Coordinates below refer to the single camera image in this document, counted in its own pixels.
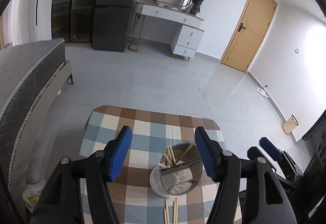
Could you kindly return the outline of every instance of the bed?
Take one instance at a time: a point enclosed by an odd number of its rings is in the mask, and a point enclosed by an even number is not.
[[[0,51],[0,165],[21,215],[34,141],[48,108],[69,78],[72,82],[62,38]]]

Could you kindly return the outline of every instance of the metal screw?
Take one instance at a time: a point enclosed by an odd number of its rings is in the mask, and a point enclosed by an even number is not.
[[[64,157],[61,159],[61,164],[67,164],[69,162],[69,158],[68,157]]]
[[[222,151],[222,153],[223,153],[224,156],[231,156],[232,155],[232,152],[229,151],[229,150],[224,150],[224,151]]]
[[[95,157],[102,157],[103,155],[104,155],[104,151],[102,151],[102,150],[97,150],[95,152]]]
[[[265,162],[266,162],[265,158],[263,158],[263,157],[258,157],[258,158],[257,158],[257,161],[258,161],[259,163],[265,163]]]

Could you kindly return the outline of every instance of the tablecloth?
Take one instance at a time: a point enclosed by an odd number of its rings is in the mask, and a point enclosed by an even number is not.
[[[166,146],[193,142],[194,131],[203,126],[212,140],[225,143],[219,126],[210,119],[164,114],[115,106],[101,106],[92,112],[85,127],[85,136],[80,157],[88,157],[104,149],[121,128],[127,125],[133,131],[131,147],[124,161],[120,175],[107,183],[113,205],[121,223],[163,224],[164,198],[151,188],[149,176],[161,160]],[[191,192],[179,196],[178,223],[205,224],[218,185],[203,171],[198,186]],[[86,224],[92,223],[84,179],[80,182],[83,213]],[[172,200],[169,201],[170,223],[172,223]],[[240,206],[235,216],[241,223]]]

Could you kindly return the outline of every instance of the gray mattress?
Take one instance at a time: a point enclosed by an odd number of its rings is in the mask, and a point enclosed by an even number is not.
[[[63,39],[0,50],[0,164],[7,183],[19,130],[37,95],[64,61]]]

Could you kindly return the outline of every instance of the wooden stick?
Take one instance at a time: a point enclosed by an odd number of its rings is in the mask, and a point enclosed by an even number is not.
[[[171,155],[171,152],[170,152],[170,148],[167,147],[166,150],[167,150],[167,156],[168,156],[170,162],[172,163],[172,165],[174,165],[174,164],[173,164],[173,161],[172,161],[172,155]]]
[[[177,160],[177,162],[180,161],[181,158],[182,158],[183,156],[185,156],[185,155],[188,153],[188,151],[190,151],[190,149],[194,146],[194,144],[195,144],[195,142],[191,143],[191,144],[188,146],[188,148],[183,152],[183,154],[181,154],[181,156],[179,157],[179,159]]]
[[[172,162],[174,163],[174,165],[176,165],[177,163],[175,161],[175,157],[174,157],[174,153],[173,153],[173,149],[172,149],[171,145],[169,146],[169,150],[170,150],[170,153],[171,153]]]
[[[163,156],[164,156],[164,159],[167,161],[167,163],[172,166],[172,163],[170,162],[169,158],[167,157],[167,155],[165,154],[165,152],[163,152]]]
[[[167,198],[165,199],[165,210],[166,210],[167,224],[170,224],[169,204],[167,202]]]
[[[176,211],[175,211],[175,209],[176,209],[176,207],[175,207],[175,201],[173,201],[173,224],[176,224],[176,222],[175,222],[175,213],[176,213]]]
[[[178,206],[179,206],[179,202],[178,202],[178,197],[175,198],[175,223],[178,223]]]
[[[159,162],[157,163],[157,165],[158,165],[159,167],[161,167],[161,168],[164,168],[164,169],[167,168],[167,166],[165,166],[164,164],[159,163]]]
[[[167,157],[169,157],[169,153],[167,152],[167,150],[165,151],[165,154],[166,154]]]
[[[166,209],[163,209],[164,224],[167,224]]]

